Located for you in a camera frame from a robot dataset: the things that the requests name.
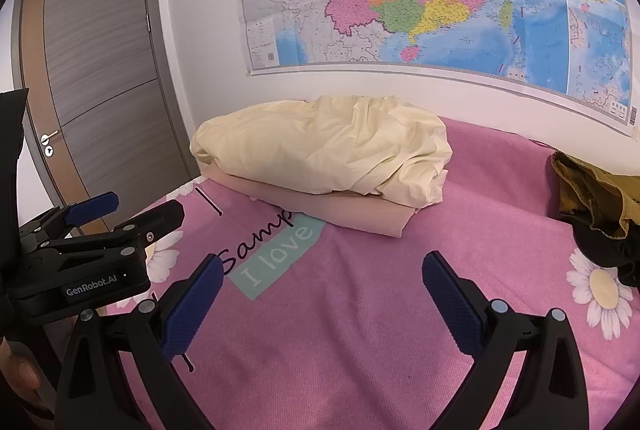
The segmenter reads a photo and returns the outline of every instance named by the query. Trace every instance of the human hand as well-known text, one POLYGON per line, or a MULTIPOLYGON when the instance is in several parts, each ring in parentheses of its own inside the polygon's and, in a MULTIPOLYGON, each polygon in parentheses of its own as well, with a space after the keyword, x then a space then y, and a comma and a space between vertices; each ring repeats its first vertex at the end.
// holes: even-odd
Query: human hand
POLYGON ((0 372, 18 396, 36 406, 42 406, 42 400, 36 392, 41 385, 38 371, 27 358, 12 354, 4 339, 0 346, 0 372))

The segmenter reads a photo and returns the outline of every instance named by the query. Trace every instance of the olive green garment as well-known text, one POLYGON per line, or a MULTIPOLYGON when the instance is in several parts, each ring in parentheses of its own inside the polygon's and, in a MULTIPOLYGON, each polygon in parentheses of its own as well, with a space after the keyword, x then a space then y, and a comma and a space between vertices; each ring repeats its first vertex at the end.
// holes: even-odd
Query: olive green garment
POLYGON ((615 175, 563 152, 552 158, 560 177, 560 214, 624 239, 640 225, 640 176, 615 175))

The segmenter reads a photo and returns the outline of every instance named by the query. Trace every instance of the fingernail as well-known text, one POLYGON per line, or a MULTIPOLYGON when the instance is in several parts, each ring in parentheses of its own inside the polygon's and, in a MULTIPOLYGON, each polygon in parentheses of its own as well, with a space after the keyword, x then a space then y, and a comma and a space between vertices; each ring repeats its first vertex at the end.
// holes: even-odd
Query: fingernail
POLYGON ((39 384, 40 378, 38 377, 37 372, 31 366, 31 363, 22 362, 18 365, 18 372, 20 377, 29 383, 29 385, 39 384))

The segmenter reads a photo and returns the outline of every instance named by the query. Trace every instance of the door frame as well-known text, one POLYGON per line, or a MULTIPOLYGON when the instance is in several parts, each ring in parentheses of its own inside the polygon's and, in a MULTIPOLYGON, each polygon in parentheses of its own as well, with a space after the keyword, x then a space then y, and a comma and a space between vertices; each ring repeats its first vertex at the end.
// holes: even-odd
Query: door frame
MULTIPOLYGON (((14 89, 22 89, 24 87, 24 80, 22 74, 22 61, 20 57, 20 14, 22 10, 22 0, 14 0, 14 10, 12 16, 11 26, 11 61, 12 72, 14 77, 14 89)), ((162 34, 162 22, 160 18, 160 4, 158 0, 146 0, 146 11, 149 17, 149 26, 151 32, 149 34, 152 51, 154 55, 154 61, 156 63, 156 72, 158 74, 158 80, 160 82, 160 88, 162 91, 162 98, 164 105, 169 116, 169 122, 171 123, 172 130, 178 148, 180 149, 180 155, 187 169, 188 175, 193 179, 200 175, 200 169, 196 163, 195 158, 191 155, 189 150, 190 140, 182 120, 182 114, 180 112, 180 106, 175 95, 174 83, 171 78, 171 71, 169 69, 169 62, 167 60, 166 51, 164 48, 164 36, 162 34)), ((40 142, 37 139, 33 123, 31 121, 30 112, 27 110, 24 115, 23 121, 24 137, 31 153, 33 164, 36 167, 38 176, 44 185, 44 188, 49 195, 54 206, 66 206, 65 201, 59 194, 58 189, 52 179, 49 169, 44 160, 42 151, 40 150, 40 142)))

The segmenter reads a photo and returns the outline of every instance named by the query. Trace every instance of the blue gripper pad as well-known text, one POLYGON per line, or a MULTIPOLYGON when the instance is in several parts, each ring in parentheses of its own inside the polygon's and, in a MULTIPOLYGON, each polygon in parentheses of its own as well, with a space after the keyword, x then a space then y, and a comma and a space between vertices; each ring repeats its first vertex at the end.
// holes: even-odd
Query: blue gripper pad
POLYGON ((66 213, 65 223, 80 227, 116 211, 119 205, 118 196, 114 192, 107 192, 72 205, 66 213))
POLYGON ((459 277, 439 251, 422 261, 422 282, 463 354, 477 359, 484 348, 484 324, 461 288, 459 277))
POLYGON ((162 303, 167 294, 171 296, 172 293, 182 293, 175 299, 173 309, 164 320, 160 347, 168 360, 187 352, 222 287, 224 277, 222 261, 217 255, 209 254, 189 279, 174 282, 162 296, 159 303, 162 303))

